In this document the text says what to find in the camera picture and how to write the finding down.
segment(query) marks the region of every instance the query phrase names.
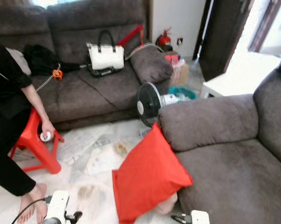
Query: white handbag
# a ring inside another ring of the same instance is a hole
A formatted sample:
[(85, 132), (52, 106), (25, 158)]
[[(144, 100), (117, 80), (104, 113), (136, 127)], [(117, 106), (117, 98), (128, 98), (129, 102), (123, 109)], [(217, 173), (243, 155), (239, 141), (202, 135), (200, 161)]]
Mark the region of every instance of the white handbag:
[[(102, 34), (107, 33), (112, 41), (111, 45), (101, 45)], [(98, 38), (98, 45), (91, 43), (86, 44), (89, 50), (91, 64), (93, 70), (102, 70), (111, 68), (120, 70), (124, 68), (124, 48), (122, 46), (116, 46), (112, 35), (103, 30)]]

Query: white table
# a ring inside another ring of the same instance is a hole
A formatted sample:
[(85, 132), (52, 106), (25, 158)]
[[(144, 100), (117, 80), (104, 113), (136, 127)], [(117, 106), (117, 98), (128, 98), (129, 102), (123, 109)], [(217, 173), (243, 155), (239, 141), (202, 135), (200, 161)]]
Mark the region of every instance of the white table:
[(254, 93), (262, 80), (281, 62), (280, 58), (247, 52), (234, 56), (227, 72), (203, 83), (200, 98)]

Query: red plastic stool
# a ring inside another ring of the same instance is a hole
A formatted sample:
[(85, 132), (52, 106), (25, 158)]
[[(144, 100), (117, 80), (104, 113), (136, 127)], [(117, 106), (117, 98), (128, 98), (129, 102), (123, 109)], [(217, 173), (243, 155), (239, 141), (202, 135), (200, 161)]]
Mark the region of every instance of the red plastic stool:
[(56, 130), (54, 131), (53, 152), (51, 154), (44, 142), (39, 138), (38, 127), (41, 122), (37, 111), (32, 109), (27, 126), (13, 147), (10, 157), (13, 158), (17, 147), (21, 150), (26, 147), (39, 159), (41, 165), (23, 168), (24, 172), (45, 168), (50, 173), (57, 174), (61, 170), (61, 165), (56, 160), (56, 151), (59, 140), (64, 142), (64, 139)]

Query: fire extinguisher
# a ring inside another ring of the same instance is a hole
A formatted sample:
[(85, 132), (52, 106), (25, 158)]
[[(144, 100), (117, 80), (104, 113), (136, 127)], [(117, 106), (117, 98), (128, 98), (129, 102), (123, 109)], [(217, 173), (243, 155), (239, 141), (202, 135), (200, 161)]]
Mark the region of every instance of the fire extinguisher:
[(171, 43), (171, 39), (168, 36), (170, 29), (172, 29), (172, 27), (170, 27), (169, 29), (165, 29), (163, 32), (163, 35), (160, 35), (157, 40), (155, 45), (158, 45), (159, 47), (161, 47), (164, 51), (171, 51), (173, 50), (173, 47), (170, 45)]

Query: red cushion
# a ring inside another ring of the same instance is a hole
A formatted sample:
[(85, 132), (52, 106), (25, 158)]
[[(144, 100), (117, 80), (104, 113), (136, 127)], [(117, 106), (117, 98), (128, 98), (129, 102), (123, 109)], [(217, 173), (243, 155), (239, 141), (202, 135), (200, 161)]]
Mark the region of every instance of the red cushion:
[(138, 216), (193, 183), (157, 123), (119, 170), (112, 172), (112, 178), (120, 224), (133, 224)]

